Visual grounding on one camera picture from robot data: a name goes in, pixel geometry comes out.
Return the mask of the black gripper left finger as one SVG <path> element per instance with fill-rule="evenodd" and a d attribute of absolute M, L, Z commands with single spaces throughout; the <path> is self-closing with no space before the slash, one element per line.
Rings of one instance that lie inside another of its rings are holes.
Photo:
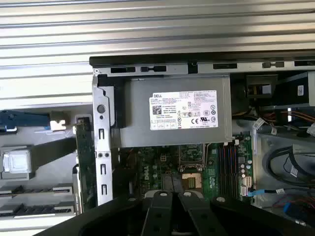
<path fill-rule="evenodd" d="M 145 199 L 126 194 L 52 226 L 40 236 L 169 236 L 173 193 L 156 190 Z"/>

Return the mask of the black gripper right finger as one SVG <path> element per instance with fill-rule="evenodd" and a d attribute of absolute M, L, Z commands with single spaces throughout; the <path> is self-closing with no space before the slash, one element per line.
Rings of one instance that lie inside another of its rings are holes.
<path fill-rule="evenodd" d="M 201 192 L 185 189 L 181 178 L 173 178 L 173 190 L 184 214 L 182 223 L 192 224 L 196 236 L 313 236 L 313 228 L 299 225 L 234 198 L 218 196 L 210 202 Z"/>

